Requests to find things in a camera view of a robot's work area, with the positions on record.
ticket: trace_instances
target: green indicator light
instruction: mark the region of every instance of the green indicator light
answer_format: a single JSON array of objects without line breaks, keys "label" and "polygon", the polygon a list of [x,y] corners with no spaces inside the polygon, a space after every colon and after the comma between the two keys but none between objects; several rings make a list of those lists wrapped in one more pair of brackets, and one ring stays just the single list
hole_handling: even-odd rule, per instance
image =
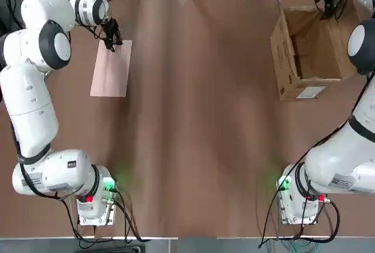
[{"label": "green indicator light", "polygon": [[292,178],[290,176],[288,177],[282,176],[280,178],[280,181],[281,182],[284,181],[282,185],[280,186],[280,190],[289,190],[290,184],[292,182]]},{"label": "green indicator light", "polygon": [[106,177],[103,179],[103,189],[104,190],[114,190],[115,189],[115,180],[110,178],[110,177]]}]

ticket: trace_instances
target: brown table surface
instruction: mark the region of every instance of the brown table surface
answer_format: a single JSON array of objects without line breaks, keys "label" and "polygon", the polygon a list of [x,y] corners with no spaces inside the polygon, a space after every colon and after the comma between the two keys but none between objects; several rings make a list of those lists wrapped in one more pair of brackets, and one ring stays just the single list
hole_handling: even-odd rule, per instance
[{"label": "brown table surface", "polygon": [[[275,180],[347,118],[364,78],[320,100],[280,102],[270,50],[277,0],[116,0],[111,7],[133,41],[127,96],[90,97],[98,40],[75,28],[71,63],[47,80],[60,126],[53,149],[84,149],[106,165],[130,192],[142,236],[259,237]],[[0,137],[0,236],[72,236],[60,203],[13,190],[16,157],[3,104]],[[341,212],[339,235],[375,235],[374,198],[331,198]],[[305,233],[328,235],[326,220]],[[269,223],[266,234],[274,228]],[[123,229],[118,212],[104,232]]]}]

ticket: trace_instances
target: wires in background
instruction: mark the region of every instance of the wires in background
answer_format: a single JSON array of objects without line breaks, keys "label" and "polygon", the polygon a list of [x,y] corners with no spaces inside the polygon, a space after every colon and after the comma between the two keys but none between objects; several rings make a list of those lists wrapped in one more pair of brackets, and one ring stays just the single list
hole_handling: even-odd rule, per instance
[{"label": "wires in background", "polygon": [[24,25],[23,23],[21,23],[17,18],[16,18],[16,15],[15,15],[15,12],[16,12],[16,7],[17,7],[17,1],[16,0],[13,0],[14,1],[14,6],[13,6],[13,3],[12,3],[12,0],[5,0],[5,3],[8,7],[8,10],[9,10],[9,13],[11,14],[11,18],[12,20],[17,24],[18,26],[18,29],[23,29],[24,28]]},{"label": "wires in background", "polygon": [[142,239],[140,236],[139,236],[139,232],[135,230],[134,226],[133,226],[133,223],[132,223],[132,220],[130,219],[128,213],[126,212],[126,209],[123,208],[122,205],[120,205],[120,203],[118,203],[117,201],[114,201],[114,204],[122,211],[122,213],[124,214],[125,216],[125,220],[128,221],[129,223],[129,227],[131,229],[131,231],[133,232],[135,238],[139,241],[139,242],[142,242],[142,243],[145,243],[145,242],[149,242],[150,240],[144,240]]}]

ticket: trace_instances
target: label sticker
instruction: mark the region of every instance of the label sticker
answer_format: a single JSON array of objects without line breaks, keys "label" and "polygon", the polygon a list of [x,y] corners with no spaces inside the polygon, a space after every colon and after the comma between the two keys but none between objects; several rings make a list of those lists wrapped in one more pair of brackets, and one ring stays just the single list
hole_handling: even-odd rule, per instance
[{"label": "label sticker", "polygon": [[322,90],[326,88],[325,86],[310,86],[307,87],[298,95],[297,99],[311,99],[315,98]]},{"label": "label sticker", "polygon": [[89,204],[78,204],[78,208],[81,211],[91,211],[93,209],[93,207]]},{"label": "label sticker", "polygon": [[[43,187],[42,186],[42,173],[30,173],[29,177],[31,179],[31,182],[36,188]],[[23,187],[26,187],[28,185],[24,179],[21,180],[21,183]]]},{"label": "label sticker", "polygon": [[70,190],[70,186],[68,183],[62,183],[62,184],[55,184],[53,186],[49,186],[48,189],[51,192],[60,192],[62,190]]},{"label": "label sticker", "polygon": [[350,190],[354,185],[354,178],[350,176],[342,176],[335,173],[332,181],[328,184],[330,187],[338,187],[343,190]]}]

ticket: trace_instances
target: box flap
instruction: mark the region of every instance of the box flap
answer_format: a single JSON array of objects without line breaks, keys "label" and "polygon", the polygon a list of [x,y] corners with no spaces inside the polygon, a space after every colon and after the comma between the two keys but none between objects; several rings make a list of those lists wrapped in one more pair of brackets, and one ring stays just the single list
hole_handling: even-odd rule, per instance
[{"label": "box flap", "polygon": [[294,52],[292,40],[290,38],[290,34],[289,34],[289,31],[288,31],[287,19],[285,18],[284,9],[281,6],[280,0],[278,0],[278,7],[279,7],[279,14],[280,14],[281,32],[282,32],[282,34],[284,36],[284,40],[285,40],[285,43],[286,43],[287,51],[288,51],[288,54],[289,54],[288,55],[289,66],[291,67],[294,75],[296,77],[298,77],[297,68],[296,68],[295,63],[294,63],[295,52]]},{"label": "box flap", "polygon": [[281,21],[281,17],[279,17],[272,32],[271,51],[274,60],[279,94],[287,95],[289,89],[293,88],[291,84],[295,83],[299,78],[293,73],[290,66],[290,53],[282,31],[283,27]]}]

